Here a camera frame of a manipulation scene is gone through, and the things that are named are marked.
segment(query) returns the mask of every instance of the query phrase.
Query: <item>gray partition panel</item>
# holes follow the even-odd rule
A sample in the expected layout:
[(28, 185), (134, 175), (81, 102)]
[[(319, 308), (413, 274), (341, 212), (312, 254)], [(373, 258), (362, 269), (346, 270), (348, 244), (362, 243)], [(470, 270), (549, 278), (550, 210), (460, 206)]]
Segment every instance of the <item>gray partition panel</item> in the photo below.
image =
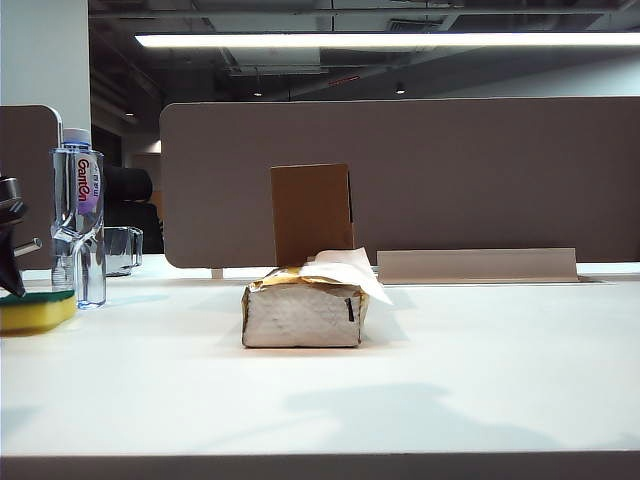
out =
[(15, 227), (14, 244), (33, 237), (42, 248), (18, 259), (22, 269), (51, 268), (53, 166), (49, 151), (59, 144), (62, 124), (58, 114), (41, 105), (0, 106), (0, 172), (15, 177), (29, 210)]
[(378, 250), (575, 247), (640, 259), (640, 98), (174, 104), (167, 258), (274, 264), (269, 167), (344, 162)]

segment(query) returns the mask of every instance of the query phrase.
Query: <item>ceiling light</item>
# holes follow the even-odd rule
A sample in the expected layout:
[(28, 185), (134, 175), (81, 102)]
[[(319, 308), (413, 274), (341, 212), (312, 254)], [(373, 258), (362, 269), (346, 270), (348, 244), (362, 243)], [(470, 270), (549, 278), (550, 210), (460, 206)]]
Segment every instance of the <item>ceiling light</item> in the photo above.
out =
[(640, 46), (640, 32), (149, 34), (136, 39), (151, 48)]

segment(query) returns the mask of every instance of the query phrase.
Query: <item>desk surface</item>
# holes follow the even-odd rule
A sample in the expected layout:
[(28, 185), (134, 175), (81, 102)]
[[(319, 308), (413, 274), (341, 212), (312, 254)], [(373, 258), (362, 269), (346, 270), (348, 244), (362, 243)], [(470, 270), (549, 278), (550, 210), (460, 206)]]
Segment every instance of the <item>desk surface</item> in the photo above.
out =
[(245, 282), (146, 256), (108, 279), (103, 308), (2, 339), (2, 451), (640, 450), (638, 271), (387, 287), (394, 305), (372, 303), (357, 349), (251, 350), (240, 343)]

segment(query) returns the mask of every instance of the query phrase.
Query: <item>water bottle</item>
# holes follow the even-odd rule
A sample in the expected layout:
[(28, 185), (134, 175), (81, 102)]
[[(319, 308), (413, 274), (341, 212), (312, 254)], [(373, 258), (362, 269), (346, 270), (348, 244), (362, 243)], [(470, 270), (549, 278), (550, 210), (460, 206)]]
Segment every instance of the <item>water bottle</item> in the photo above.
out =
[(51, 283), (57, 291), (74, 289), (78, 308), (96, 308), (106, 299), (103, 155), (91, 149), (87, 130), (65, 128), (62, 148), (53, 150), (52, 157)]

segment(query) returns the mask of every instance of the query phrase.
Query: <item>yellow sponge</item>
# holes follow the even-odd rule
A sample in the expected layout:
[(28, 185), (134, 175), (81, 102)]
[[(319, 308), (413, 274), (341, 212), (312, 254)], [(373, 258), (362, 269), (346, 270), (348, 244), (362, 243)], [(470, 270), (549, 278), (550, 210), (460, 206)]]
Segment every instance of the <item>yellow sponge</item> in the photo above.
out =
[(60, 324), (76, 313), (73, 290), (27, 293), (24, 297), (0, 298), (0, 334), (40, 333)]

